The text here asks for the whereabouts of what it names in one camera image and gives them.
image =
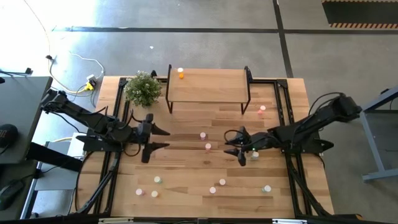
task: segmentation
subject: potted plant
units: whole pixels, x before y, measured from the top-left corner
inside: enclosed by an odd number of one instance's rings
[[[136,106],[149,107],[160,96],[160,83],[147,72],[138,71],[135,78],[130,78],[124,92],[126,98]]]

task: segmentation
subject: concrete floor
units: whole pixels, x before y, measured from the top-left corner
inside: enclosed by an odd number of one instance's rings
[[[276,28],[271,0],[28,2],[47,30],[55,26]],[[286,29],[330,29],[318,0],[279,0],[279,4]],[[48,54],[47,41],[34,16],[20,1],[3,0],[0,6],[0,26],[17,34],[2,35],[1,66],[31,67],[34,75],[47,75],[43,59]],[[4,23],[2,17],[15,17],[15,12],[19,19]],[[294,77],[305,79],[311,103],[324,93],[342,91],[363,105],[398,84],[396,35],[286,35],[286,39]],[[255,77],[286,76],[278,34],[69,32],[51,33],[50,41],[52,55],[58,54],[53,74],[71,89],[81,86],[89,74],[99,75],[101,69],[69,55],[68,50],[98,59],[106,75],[152,69],[165,74],[171,63],[196,68],[248,65]],[[89,98],[76,102],[94,109]],[[393,108],[398,108],[398,101]],[[62,120],[44,114],[34,141],[43,143],[72,133],[73,128]],[[376,165],[360,121],[331,124],[321,137],[335,143],[324,158],[335,212],[396,223],[398,177],[362,182],[361,175],[376,171]],[[41,213],[45,208],[35,207]]]

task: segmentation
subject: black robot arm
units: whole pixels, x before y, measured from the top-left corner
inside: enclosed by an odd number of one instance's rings
[[[286,153],[321,153],[333,147],[333,143],[319,139],[318,130],[334,121],[352,121],[359,117],[362,110],[351,97],[343,94],[327,102],[324,107],[321,104],[314,114],[287,126],[270,128],[267,132],[250,135],[245,127],[240,127],[239,131],[229,130],[225,134],[237,134],[230,140],[224,136],[225,144],[235,148],[225,150],[225,153],[237,156],[241,166],[246,165],[245,152],[272,147],[280,147]]]
[[[77,138],[92,147],[92,151],[112,151],[120,152],[125,143],[135,143],[145,145],[142,150],[142,159],[144,163],[149,162],[150,154],[162,147],[168,146],[164,143],[149,143],[151,134],[170,135],[167,131],[158,128],[154,123],[153,114],[147,114],[146,118],[139,121],[134,118],[133,113],[127,123],[120,121],[114,116],[107,115],[108,108],[91,113],[79,105],[69,101],[64,91],[48,90],[43,98],[42,109],[46,113],[63,113],[75,119],[79,123],[88,127],[91,131],[87,136],[78,136]],[[130,120],[139,122],[137,127],[130,127]]]

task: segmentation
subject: black floor mat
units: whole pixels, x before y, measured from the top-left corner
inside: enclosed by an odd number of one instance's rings
[[[329,25],[335,28],[398,28],[398,2],[322,1]]]

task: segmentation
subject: yellow connector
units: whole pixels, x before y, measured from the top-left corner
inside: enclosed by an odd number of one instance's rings
[[[94,90],[94,86],[90,82],[86,82],[85,90]]]

